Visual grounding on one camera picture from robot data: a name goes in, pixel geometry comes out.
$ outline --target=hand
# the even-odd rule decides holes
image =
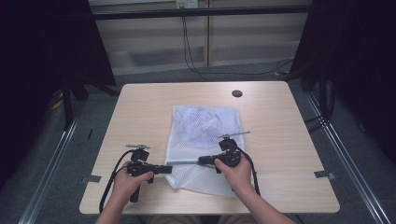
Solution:
[[[241,161],[235,167],[229,167],[219,159],[215,159],[215,164],[224,173],[236,194],[241,192],[241,190],[253,189],[251,187],[250,163],[244,155],[242,155]]]
[[[147,172],[140,176],[130,176],[127,172],[127,165],[128,162],[125,162],[114,178],[114,186],[111,193],[111,197],[116,198],[123,206],[129,202],[130,197],[141,183],[150,180],[154,176],[152,172]]]

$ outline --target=white mesh fabric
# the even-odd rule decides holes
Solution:
[[[227,106],[177,105],[173,110],[172,130],[166,149],[168,161],[198,161],[201,156],[217,155],[222,151],[218,136],[241,133],[239,110]],[[242,135],[233,136],[244,149]],[[174,189],[190,189],[208,194],[234,196],[223,174],[199,165],[174,165],[166,179]]]

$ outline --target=black wire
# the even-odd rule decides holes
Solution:
[[[300,218],[299,215],[296,215],[296,217],[297,217],[298,221],[300,222],[300,224],[304,224],[303,220]]]
[[[332,117],[332,113],[334,111],[334,104],[335,104],[335,87],[333,84],[332,84],[331,88],[332,88],[332,93],[331,93],[331,97],[330,97],[330,102],[327,105],[326,117],[324,117],[323,115],[319,115],[315,118],[304,120],[305,123],[309,123],[315,119],[323,119],[323,120],[320,120],[319,123],[317,123],[315,126],[310,128],[308,130],[309,133],[312,133],[315,130],[319,129],[321,126],[327,124],[330,121],[330,118]]]
[[[253,160],[250,158],[250,156],[243,151],[240,147],[236,147],[242,154],[244,154],[244,156],[246,157],[246,159],[248,160],[248,162],[250,163],[250,167],[251,167],[251,172],[253,173],[253,182],[254,182],[254,189],[256,190],[256,193],[258,195],[260,194],[260,189],[259,189],[259,181],[257,179],[257,172],[254,169],[254,164],[253,164]]]
[[[207,81],[214,81],[212,79],[203,77],[203,75],[240,75],[240,76],[260,76],[260,75],[265,75],[268,73],[273,73],[275,71],[279,71],[279,68],[285,66],[286,64],[292,62],[294,59],[283,59],[277,62],[276,68],[266,71],[266,72],[261,72],[261,73],[229,73],[229,72],[199,72],[198,69],[195,67],[195,64],[193,62],[192,56],[191,56],[191,49],[190,49],[190,41],[189,41],[189,36],[187,34],[187,23],[186,23],[186,18],[182,17],[183,20],[183,35],[184,35],[184,60],[186,62],[186,65],[189,67],[189,69],[193,72],[198,74],[202,79],[207,80]],[[190,54],[190,60],[191,60],[191,65],[190,66],[188,60],[187,60],[187,52]]]
[[[121,161],[123,160],[123,158],[124,158],[128,153],[131,153],[131,152],[134,152],[134,149],[128,150],[128,151],[126,151],[124,154],[122,154],[122,156],[120,157],[119,161],[118,161],[117,164],[116,164],[116,167],[114,167],[114,170],[113,170],[113,172],[111,173],[110,178],[108,179],[106,189],[105,189],[105,191],[103,192],[102,199],[101,199],[101,201],[100,201],[100,203],[99,203],[99,212],[100,212],[100,213],[102,213],[102,211],[103,211],[103,207],[104,207],[104,204],[105,204],[105,200],[106,200],[106,197],[107,197],[108,192],[110,191],[110,187],[111,187],[111,185],[112,185],[112,183],[113,183],[113,181],[114,181],[114,178],[116,177],[117,173],[118,173],[121,169],[123,169],[125,166],[124,166],[124,167],[121,167],[119,170],[117,170],[117,168],[119,167],[119,165],[120,165]]]

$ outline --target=small hole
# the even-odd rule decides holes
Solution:
[[[235,90],[232,92],[233,97],[241,97],[243,93],[241,91]]]

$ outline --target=power cord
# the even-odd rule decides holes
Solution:
[[[189,36],[188,36],[188,32],[187,32],[187,23],[186,23],[186,18],[182,17],[182,21],[183,21],[183,35],[184,35],[184,60],[186,62],[186,65],[189,67],[189,69],[195,73],[198,74],[202,79],[206,80],[206,81],[215,81],[209,78],[204,77],[203,75],[239,75],[239,76],[260,76],[260,75],[265,75],[265,74],[269,74],[269,73],[274,73],[276,71],[279,71],[280,68],[284,67],[285,65],[287,65],[288,63],[291,63],[294,59],[284,59],[284,60],[280,60],[279,62],[277,62],[276,64],[276,68],[266,71],[266,72],[261,72],[261,73],[228,73],[228,72],[200,72],[198,71],[198,69],[195,67],[192,55],[191,55],[191,48],[190,48],[190,41],[189,41]],[[189,53],[190,56],[190,61],[191,61],[191,65],[188,62],[187,59],[187,53]]]

